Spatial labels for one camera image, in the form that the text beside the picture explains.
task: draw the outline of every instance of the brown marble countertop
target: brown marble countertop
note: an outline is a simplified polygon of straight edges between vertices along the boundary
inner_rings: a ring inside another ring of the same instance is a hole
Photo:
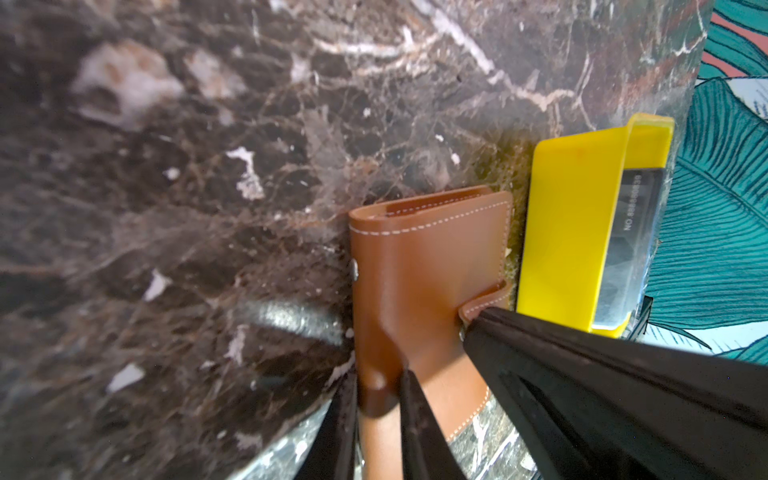
[[[514,280],[534,146],[682,131],[712,4],[1,3],[0,478],[244,467],[349,360],[347,211],[510,190]]]

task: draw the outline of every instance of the tropical leaf wallpaper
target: tropical leaf wallpaper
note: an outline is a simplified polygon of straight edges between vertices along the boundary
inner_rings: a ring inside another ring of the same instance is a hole
[[[768,365],[768,0],[717,0],[641,341]]]

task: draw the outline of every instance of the brown leather wallet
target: brown leather wallet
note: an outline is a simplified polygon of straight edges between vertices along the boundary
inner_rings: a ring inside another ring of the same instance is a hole
[[[508,307],[511,206],[509,192],[471,187],[350,212],[366,480],[402,478],[397,382],[405,365],[448,441],[488,401],[459,332],[482,308]]]

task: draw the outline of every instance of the marble surface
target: marble surface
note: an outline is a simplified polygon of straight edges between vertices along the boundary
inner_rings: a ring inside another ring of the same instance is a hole
[[[0,2],[0,476],[239,471],[349,361],[348,210],[510,190],[514,279],[536,143],[682,124],[711,8]]]

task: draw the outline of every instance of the card holder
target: card holder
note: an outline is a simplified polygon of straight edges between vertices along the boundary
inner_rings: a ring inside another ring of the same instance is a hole
[[[508,307],[511,209],[509,192],[470,187],[350,212],[366,480],[402,477],[397,381],[404,365],[449,441],[488,401],[459,333],[482,307]]]

